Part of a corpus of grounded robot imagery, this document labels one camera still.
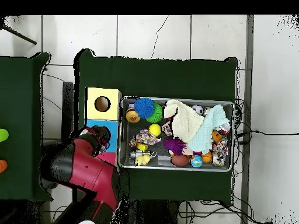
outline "green toy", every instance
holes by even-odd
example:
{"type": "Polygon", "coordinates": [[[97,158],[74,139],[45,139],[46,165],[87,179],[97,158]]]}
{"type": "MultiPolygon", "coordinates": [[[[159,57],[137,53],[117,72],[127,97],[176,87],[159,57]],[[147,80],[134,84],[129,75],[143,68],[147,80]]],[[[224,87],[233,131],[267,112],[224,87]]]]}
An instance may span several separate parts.
{"type": "Polygon", "coordinates": [[[6,129],[0,129],[0,142],[8,139],[8,131],[6,129]]]}

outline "white cloth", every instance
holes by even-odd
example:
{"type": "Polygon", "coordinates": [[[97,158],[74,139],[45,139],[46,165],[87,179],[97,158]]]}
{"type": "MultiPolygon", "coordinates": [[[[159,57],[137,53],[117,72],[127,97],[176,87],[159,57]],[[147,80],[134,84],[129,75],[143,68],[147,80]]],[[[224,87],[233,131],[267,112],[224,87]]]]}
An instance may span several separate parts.
{"type": "Polygon", "coordinates": [[[164,118],[174,116],[171,129],[173,137],[189,142],[203,123],[203,116],[178,100],[168,100],[164,108],[164,118]]]}

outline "red ball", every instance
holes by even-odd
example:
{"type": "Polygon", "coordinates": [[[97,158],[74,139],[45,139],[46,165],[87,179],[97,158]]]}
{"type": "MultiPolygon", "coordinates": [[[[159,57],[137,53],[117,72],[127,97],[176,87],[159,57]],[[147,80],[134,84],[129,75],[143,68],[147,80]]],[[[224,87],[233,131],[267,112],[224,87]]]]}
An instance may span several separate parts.
{"type": "Polygon", "coordinates": [[[171,163],[177,167],[185,167],[189,164],[189,161],[189,155],[176,155],[173,158],[171,158],[171,163]]]}

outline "blue spiky ball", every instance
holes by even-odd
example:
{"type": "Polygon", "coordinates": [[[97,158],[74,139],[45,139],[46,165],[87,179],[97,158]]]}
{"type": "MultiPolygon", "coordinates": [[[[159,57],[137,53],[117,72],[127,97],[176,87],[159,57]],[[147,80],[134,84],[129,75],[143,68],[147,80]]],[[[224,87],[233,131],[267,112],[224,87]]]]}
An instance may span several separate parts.
{"type": "Polygon", "coordinates": [[[140,118],[149,118],[155,111],[154,102],[150,98],[141,98],[135,101],[135,112],[140,118]]]}

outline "towel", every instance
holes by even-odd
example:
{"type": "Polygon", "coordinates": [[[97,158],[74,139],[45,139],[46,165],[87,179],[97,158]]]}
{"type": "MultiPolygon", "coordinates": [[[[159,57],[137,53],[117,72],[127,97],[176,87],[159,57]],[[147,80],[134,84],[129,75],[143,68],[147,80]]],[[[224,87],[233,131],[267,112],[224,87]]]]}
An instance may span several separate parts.
{"type": "Polygon", "coordinates": [[[178,100],[168,100],[164,108],[164,118],[174,116],[171,123],[173,137],[189,142],[203,123],[203,116],[178,100]]]}
{"type": "Polygon", "coordinates": [[[212,130],[227,123],[229,120],[225,116],[223,106],[214,106],[204,118],[195,136],[188,142],[189,148],[195,152],[201,151],[205,155],[212,149],[212,130]]]}

